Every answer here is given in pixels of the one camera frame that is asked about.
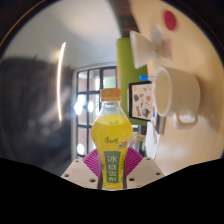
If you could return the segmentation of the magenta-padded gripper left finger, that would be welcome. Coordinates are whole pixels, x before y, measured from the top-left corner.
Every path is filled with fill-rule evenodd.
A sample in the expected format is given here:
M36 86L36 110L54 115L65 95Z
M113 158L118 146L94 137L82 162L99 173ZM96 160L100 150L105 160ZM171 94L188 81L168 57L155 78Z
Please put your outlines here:
M75 159L61 177L84 188L101 188L101 164L96 149L82 159Z

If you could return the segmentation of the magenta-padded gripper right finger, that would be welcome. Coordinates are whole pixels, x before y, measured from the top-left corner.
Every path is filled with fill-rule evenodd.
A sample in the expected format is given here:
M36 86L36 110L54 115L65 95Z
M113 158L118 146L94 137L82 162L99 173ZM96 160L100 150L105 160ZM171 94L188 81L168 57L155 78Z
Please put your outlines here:
M127 189L140 188L163 177L163 172L152 158L143 157L133 148L128 149L125 159Z

